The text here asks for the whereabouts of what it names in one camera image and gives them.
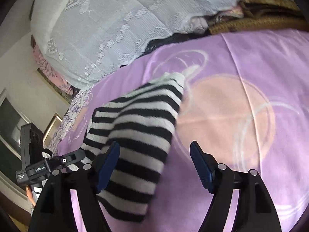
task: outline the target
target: bed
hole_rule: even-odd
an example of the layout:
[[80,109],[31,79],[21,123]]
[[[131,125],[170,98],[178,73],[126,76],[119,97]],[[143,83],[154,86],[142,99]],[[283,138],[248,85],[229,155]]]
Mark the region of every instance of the bed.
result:
[[204,16],[237,1],[36,0],[31,32],[50,65],[70,85],[87,90],[131,64],[151,40],[205,31]]
[[[188,155],[190,142],[197,140],[233,169],[257,168],[282,231],[297,231],[292,228],[301,217],[302,222],[307,219],[309,203],[308,46],[308,33],[296,30],[228,33],[166,45],[76,99],[49,148],[61,155],[76,150],[95,108],[165,72],[186,71],[176,133],[146,218],[140,224],[122,222],[105,212],[111,229],[198,230],[212,196],[204,191]],[[73,193],[72,201],[78,210]],[[225,231],[231,229],[235,203],[236,193]],[[84,231],[78,212],[75,219]]]

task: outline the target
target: window frame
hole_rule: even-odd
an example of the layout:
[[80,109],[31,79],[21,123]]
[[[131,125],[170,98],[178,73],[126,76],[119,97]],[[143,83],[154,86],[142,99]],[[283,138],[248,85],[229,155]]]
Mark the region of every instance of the window frame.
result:
[[[10,100],[10,97],[7,93],[7,90],[4,88],[4,90],[0,94],[0,107],[4,100],[7,99],[10,104],[13,106],[14,110],[24,119],[24,121],[29,124],[30,120],[21,112],[19,111],[13,104],[12,101]],[[0,135],[0,141],[17,157],[21,160],[21,155],[18,154],[18,152],[15,151],[15,149],[8,143],[6,140]]]
[[[0,106],[2,105],[5,99],[7,99],[10,102],[15,111],[24,119],[26,123],[30,123],[30,120],[21,111],[19,111],[18,108],[15,107],[6,89],[4,89],[0,93]],[[21,156],[13,149],[13,147],[8,142],[5,141],[5,139],[1,135],[0,140],[17,158],[21,160]],[[16,185],[14,182],[12,182],[1,171],[0,171],[0,192],[3,193],[10,201],[15,203],[17,206],[30,212],[31,205],[29,204],[26,192],[18,185]]]

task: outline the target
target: black and white striped fabric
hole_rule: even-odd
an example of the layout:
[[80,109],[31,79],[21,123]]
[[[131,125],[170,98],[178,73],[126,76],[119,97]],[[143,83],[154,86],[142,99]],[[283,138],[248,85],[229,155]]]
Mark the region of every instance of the black and white striped fabric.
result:
[[116,219],[141,222],[163,171],[183,95],[184,76],[165,74],[95,109],[80,149],[78,170],[116,141],[120,157],[107,188],[98,196]]
[[51,158],[52,158],[52,155],[53,155],[53,152],[52,152],[52,151],[50,151],[50,150],[47,149],[47,148],[44,148],[44,149],[43,149],[43,152],[42,152],[43,158],[45,158],[45,159],[51,159]]

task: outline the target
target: bed sheet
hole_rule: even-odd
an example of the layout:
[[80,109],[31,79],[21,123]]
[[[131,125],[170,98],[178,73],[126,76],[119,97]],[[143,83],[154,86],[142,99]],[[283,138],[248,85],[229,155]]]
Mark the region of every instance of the bed sheet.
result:
[[[197,140],[219,163],[259,171],[288,232],[309,203],[308,48],[309,34],[296,30],[228,33],[163,46],[96,84],[52,146],[60,155],[78,149],[95,108],[165,72],[184,72],[177,130],[146,218],[123,222],[102,207],[111,230],[198,231],[212,195],[189,157],[189,144]],[[71,198],[79,231],[86,231],[74,191]],[[231,231],[237,199],[235,190],[224,231]]]

